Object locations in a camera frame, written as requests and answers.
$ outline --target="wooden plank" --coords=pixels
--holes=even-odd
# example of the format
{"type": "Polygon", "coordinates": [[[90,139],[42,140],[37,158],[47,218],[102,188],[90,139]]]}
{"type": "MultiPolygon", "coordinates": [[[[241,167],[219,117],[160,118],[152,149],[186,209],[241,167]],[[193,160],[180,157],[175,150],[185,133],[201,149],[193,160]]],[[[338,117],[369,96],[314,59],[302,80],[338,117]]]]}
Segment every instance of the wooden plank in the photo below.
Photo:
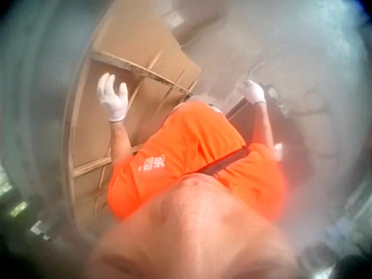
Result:
{"type": "Polygon", "coordinates": [[[67,180],[71,198],[71,204],[75,206],[75,189],[74,189],[74,163],[73,163],[73,141],[75,137],[75,129],[78,118],[78,112],[81,102],[81,97],[84,92],[85,82],[88,77],[88,72],[90,68],[90,61],[84,63],[83,69],[80,74],[80,79],[78,81],[78,86],[75,95],[75,102],[71,113],[71,122],[69,126],[69,139],[67,143],[67,180]]]}
{"type": "MultiPolygon", "coordinates": [[[[132,153],[136,153],[142,147],[143,145],[137,145],[137,146],[132,147],[132,153]]],[[[111,156],[105,156],[103,158],[99,158],[93,162],[89,162],[80,167],[76,167],[74,169],[73,176],[74,177],[82,176],[85,173],[89,173],[90,171],[106,166],[109,163],[111,163],[111,156]]]]}
{"type": "MultiPolygon", "coordinates": [[[[154,67],[155,63],[159,60],[160,56],[161,56],[162,52],[160,51],[155,57],[154,59],[152,59],[151,63],[149,64],[149,66],[147,67],[148,70],[152,70],[152,68],[154,67]]],[[[144,82],[144,79],[145,77],[141,77],[141,79],[139,80],[139,83],[138,85],[136,86],[135,90],[133,91],[133,94],[131,95],[130,97],[130,100],[129,100],[129,104],[128,104],[128,108],[127,108],[127,111],[129,111],[133,101],[134,101],[134,98],[137,96],[137,93],[138,91],[140,90],[141,86],[142,86],[142,83],[144,82]]]]}
{"type": "MultiPolygon", "coordinates": [[[[182,71],[182,73],[181,73],[181,74],[179,75],[179,77],[176,79],[175,83],[178,83],[178,82],[181,80],[181,78],[183,77],[184,73],[185,73],[185,70],[182,71]]],[[[153,118],[156,118],[156,117],[158,116],[160,110],[162,109],[162,107],[163,107],[163,105],[164,105],[164,103],[165,103],[165,101],[166,101],[166,98],[167,98],[168,95],[172,92],[172,90],[173,90],[173,89],[172,89],[172,87],[171,87],[171,88],[169,88],[169,90],[165,93],[164,98],[163,98],[162,102],[160,103],[158,109],[156,110],[155,115],[154,115],[153,118]]]]}
{"type": "Polygon", "coordinates": [[[159,74],[155,73],[154,71],[148,70],[145,67],[142,67],[141,65],[135,64],[129,60],[117,57],[105,51],[102,52],[93,51],[91,53],[91,59],[118,67],[123,70],[131,71],[132,73],[142,77],[151,78],[152,80],[155,80],[166,86],[172,87],[172,89],[179,90],[183,94],[191,94],[190,90],[174,83],[168,78],[162,77],[159,74]]]}

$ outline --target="logo on shirt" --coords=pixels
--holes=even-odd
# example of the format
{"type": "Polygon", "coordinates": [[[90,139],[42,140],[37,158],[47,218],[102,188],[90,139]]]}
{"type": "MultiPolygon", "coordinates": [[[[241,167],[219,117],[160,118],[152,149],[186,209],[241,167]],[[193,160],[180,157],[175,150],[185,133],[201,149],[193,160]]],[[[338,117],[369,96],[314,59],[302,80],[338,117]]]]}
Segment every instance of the logo on shirt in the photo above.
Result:
{"type": "Polygon", "coordinates": [[[138,167],[138,171],[150,171],[152,169],[160,169],[165,167],[165,156],[164,154],[161,157],[149,157],[145,159],[143,166],[138,167]]]}

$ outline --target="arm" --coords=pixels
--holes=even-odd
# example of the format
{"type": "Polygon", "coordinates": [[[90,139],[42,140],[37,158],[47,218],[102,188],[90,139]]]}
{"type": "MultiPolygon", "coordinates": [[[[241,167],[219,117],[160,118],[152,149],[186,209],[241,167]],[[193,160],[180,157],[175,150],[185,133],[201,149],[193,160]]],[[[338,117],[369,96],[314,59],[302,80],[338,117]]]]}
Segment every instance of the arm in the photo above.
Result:
{"type": "Polygon", "coordinates": [[[129,137],[121,121],[110,122],[111,162],[115,166],[132,155],[129,137]]]}
{"type": "Polygon", "coordinates": [[[251,80],[245,80],[239,86],[239,91],[255,108],[252,142],[263,144],[269,150],[274,151],[273,133],[271,132],[271,125],[262,87],[251,80]]]}
{"type": "Polygon", "coordinates": [[[254,105],[254,108],[255,122],[253,124],[252,142],[263,144],[269,150],[274,151],[273,133],[267,114],[267,105],[264,102],[259,102],[254,105]]]}
{"type": "Polygon", "coordinates": [[[131,156],[131,145],[123,119],[128,108],[128,89],[125,83],[120,84],[119,95],[114,92],[115,76],[104,74],[98,81],[98,96],[102,106],[109,113],[111,133],[111,161],[113,165],[131,156]]]}

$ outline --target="white work glove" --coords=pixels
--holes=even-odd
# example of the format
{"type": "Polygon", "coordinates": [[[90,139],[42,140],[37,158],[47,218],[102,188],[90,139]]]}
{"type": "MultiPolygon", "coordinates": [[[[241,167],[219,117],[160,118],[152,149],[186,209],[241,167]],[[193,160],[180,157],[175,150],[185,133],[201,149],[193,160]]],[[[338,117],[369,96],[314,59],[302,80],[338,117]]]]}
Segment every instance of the white work glove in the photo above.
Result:
{"type": "Polygon", "coordinates": [[[243,81],[243,83],[238,87],[238,90],[252,105],[255,105],[256,103],[266,103],[262,87],[252,80],[243,81]]]}
{"type": "Polygon", "coordinates": [[[110,113],[109,121],[122,121],[128,108],[128,89],[125,83],[120,84],[119,96],[114,92],[115,75],[106,73],[98,81],[99,101],[110,113]]]}

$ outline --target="man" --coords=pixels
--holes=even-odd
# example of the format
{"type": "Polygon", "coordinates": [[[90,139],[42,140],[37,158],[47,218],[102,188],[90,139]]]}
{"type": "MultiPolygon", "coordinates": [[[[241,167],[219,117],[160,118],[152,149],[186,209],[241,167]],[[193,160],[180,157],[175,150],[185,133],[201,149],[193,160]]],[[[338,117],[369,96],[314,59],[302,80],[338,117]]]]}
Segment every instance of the man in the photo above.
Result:
{"type": "Polygon", "coordinates": [[[128,92],[106,73],[114,165],[108,204],[122,219],[92,254],[94,278],[292,278],[294,256],[269,222],[284,182],[261,87],[240,88],[256,112],[252,144],[203,102],[175,108],[133,156],[122,120],[128,92]]]}

